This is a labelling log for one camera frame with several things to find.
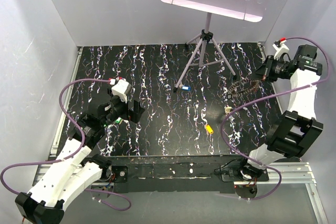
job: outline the white cable clip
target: white cable clip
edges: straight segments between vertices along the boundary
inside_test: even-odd
[[[309,84],[309,86],[310,86],[310,88],[312,88],[312,89],[317,89],[317,87],[316,87],[316,85],[313,85],[312,83],[311,84]]]
[[[109,81],[110,81],[110,85],[115,85],[115,79],[110,78]]]

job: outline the gray wall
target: gray wall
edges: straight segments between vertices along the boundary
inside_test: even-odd
[[[51,0],[0,0],[0,170],[45,160],[60,117],[58,94],[69,81],[76,45]],[[5,174],[28,191],[37,167]],[[21,223],[15,195],[0,186],[1,223]]]
[[[329,54],[333,65],[336,63],[336,0],[288,0],[279,16],[266,43],[266,51],[273,54],[271,48],[273,41],[285,36],[304,36],[318,42]],[[291,53],[294,54],[298,45],[304,41],[288,42]],[[326,64],[321,53],[318,61],[323,63],[324,73]],[[289,81],[275,83],[277,92],[290,89]],[[315,101],[315,112],[318,121],[324,124],[324,130],[315,141],[312,148],[303,159],[309,161],[316,177],[318,192],[330,223],[336,223],[334,202],[334,168],[336,167],[336,76],[333,74],[328,83],[318,86]],[[280,103],[285,110],[288,107],[289,96],[280,97]]]
[[[160,0],[52,0],[77,46],[185,43],[206,14]],[[258,23],[213,15],[217,41],[265,41],[286,0],[270,0]]]

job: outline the metal tripod leg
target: metal tripod leg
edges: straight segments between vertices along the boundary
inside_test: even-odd
[[[206,40],[203,40],[202,41],[202,48],[201,48],[201,54],[199,55],[200,59],[199,59],[199,62],[198,62],[198,66],[201,68],[203,66],[203,60],[204,60],[204,55],[205,55],[205,48],[206,48]]]
[[[219,52],[220,56],[223,58],[223,60],[225,61],[227,67],[230,69],[231,73],[235,76],[236,73],[234,72],[234,70],[232,69],[232,67],[230,66],[230,63],[227,61],[227,59],[225,58],[223,52],[221,51],[221,49],[219,48],[217,42],[215,41],[214,38],[211,39],[212,43],[215,45],[217,51]]]
[[[192,38],[191,40],[189,40],[186,45],[189,45],[191,42],[193,42],[195,39],[198,39],[201,37],[202,34],[198,34],[197,36],[195,36],[194,38]]]
[[[191,55],[191,57],[190,57],[190,59],[189,59],[189,61],[188,61],[188,63],[187,63],[187,66],[185,66],[185,68],[184,68],[184,70],[183,70],[183,73],[181,74],[181,76],[180,76],[180,78],[179,78],[179,81],[177,82],[177,84],[175,85],[175,87],[174,87],[174,89],[173,89],[173,92],[174,92],[174,93],[177,92],[177,89],[179,88],[180,83],[181,83],[181,81],[182,81],[182,79],[183,79],[185,73],[187,73],[188,68],[189,68],[191,62],[192,62],[193,59],[195,58],[195,55],[197,54],[197,51],[199,50],[199,48],[200,48],[200,46],[201,46],[201,44],[202,44],[202,41],[203,41],[203,39],[200,39],[200,40],[199,40],[199,42],[198,42],[198,44],[197,44],[197,46],[196,46],[196,48],[195,48],[193,54]]]

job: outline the black speckled tabletop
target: black speckled tabletop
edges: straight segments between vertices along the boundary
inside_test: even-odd
[[[256,43],[220,44],[224,55],[240,77],[260,66],[262,56]],[[198,68],[190,67],[182,83],[190,91],[172,92],[192,53],[184,45],[136,45],[84,47],[76,79],[123,77],[132,85],[131,98],[141,101],[146,111],[139,124],[122,121],[109,125],[94,153],[117,155],[218,155],[230,154],[219,127],[225,106],[233,108],[256,98],[273,94],[272,86],[262,83],[246,97],[226,100],[232,74],[223,62]],[[213,44],[205,59],[221,59]],[[107,84],[84,82],[74,86],[69,104],[70,114],[78,118],[92,96],[106,92]],[[245,108],[225,124],[231,142],[248,153],[265,141],[269,127],[280,115],[275,99]],[[209,124],[214,130],[205,130]],[[73,125],[64,123],[58,152]]]

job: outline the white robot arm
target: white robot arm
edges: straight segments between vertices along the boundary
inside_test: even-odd
[[[290,79],[291,88],[298,88],[320,79],[322,65],[315,62],[317,48],[300,46],[293,60],[285,61],[288,54],[286,40],[275,42],[274,56],[268,56],[263,65],[253,74],[254,79],[276,81],[277,78]],[[244,178],[259,177],[265,166],[281,158],[301,157],[323,130],[323,124],[316,121],[314,99],[317,87],[291,93],[286,110],[268,131],[266,142],[250,152],[249,157],[261,162],[259,165],[249,159],[244,160],[241,174]]]
[[[92,99],[89,109],[77,121],[86,137],[84,146],[75,156],[64,160],[81,144],[81,134],[74,129],[57,157],[62,162],[52,164],[28,193],[20,193],[16,197],[15,203],[24,218],[34,224],[59,224],[65,210],[79,194],[93,182],[112,176],[111,161],[98,154],[90,158],[81,171],[72,175],[105,135],[107,124],[117,118],[139,122],[144,109],[138,101],[134,101],[133,110],[128,109],[127,94],[130,90],[131,85],[120,79],[108,94]]]

